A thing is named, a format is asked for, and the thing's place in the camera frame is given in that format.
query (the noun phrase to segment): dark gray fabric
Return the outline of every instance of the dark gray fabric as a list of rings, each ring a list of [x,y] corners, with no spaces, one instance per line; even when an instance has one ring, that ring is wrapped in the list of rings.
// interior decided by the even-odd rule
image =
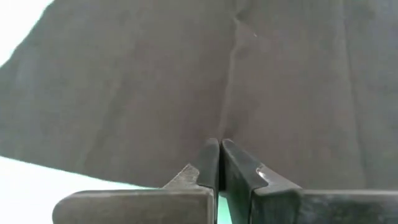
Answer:
[[[55,0],[0,68],[0,155],[162,186],[232,138],[306,188],[397,188],[394,0]]]

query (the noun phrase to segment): metal plate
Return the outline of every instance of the metal plate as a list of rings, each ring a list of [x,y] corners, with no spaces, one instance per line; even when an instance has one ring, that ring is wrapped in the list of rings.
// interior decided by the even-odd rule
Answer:
[[[210,191],[104,190],[73,194],[53,211],[54,224],[213,223]]]

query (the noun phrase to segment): clamp jaw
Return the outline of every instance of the clamp jaw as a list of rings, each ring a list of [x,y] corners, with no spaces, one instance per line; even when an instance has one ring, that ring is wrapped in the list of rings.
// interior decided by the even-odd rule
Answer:
[[[207,140],[198,159],[162,189],[78,192],[54,224],[217,223],[225,193],[233,224],[398,223],[398,192],[305,190],[229,139]]]

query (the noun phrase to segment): metal jaw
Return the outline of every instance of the metal jaw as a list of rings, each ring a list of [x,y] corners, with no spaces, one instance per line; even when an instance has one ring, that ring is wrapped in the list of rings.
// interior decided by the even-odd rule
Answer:
[[[225,192],[233,224],[398,223],[398,193],[304,190],[231,140],[207,140],[198,159],[158,190],[75,193],[54,208],[54,224],[217,223]]]

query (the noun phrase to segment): white surface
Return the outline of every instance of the white surface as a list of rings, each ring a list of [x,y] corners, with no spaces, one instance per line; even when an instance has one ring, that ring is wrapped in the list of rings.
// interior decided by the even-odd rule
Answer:
[[[52,0],[0,0],[0,66],[40,19]]]
[[[81,190],[141,189],[0,157],[0,223],[52,224],[62,198]]]

